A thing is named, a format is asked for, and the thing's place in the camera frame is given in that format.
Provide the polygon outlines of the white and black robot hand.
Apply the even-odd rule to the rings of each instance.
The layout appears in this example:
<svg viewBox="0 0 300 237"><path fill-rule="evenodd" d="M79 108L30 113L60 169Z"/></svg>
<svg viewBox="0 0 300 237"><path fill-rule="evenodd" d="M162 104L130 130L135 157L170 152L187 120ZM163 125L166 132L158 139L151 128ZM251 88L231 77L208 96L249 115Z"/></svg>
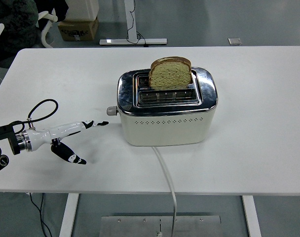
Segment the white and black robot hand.
<svg viewBox="0 0 300 237"><path fill-rule="evenodd" d="M109 124L107 121L95 122L89 120L73 122L42 131L27 129L19 133L17 138L22 140L23 148L28 152L37 150L43 144L50 144L51 151L59 158L69 163L85 165L87 164L86 160L80 158L71 148L62 143L62 139L91 127L105 126L107 124Z"/></svg>

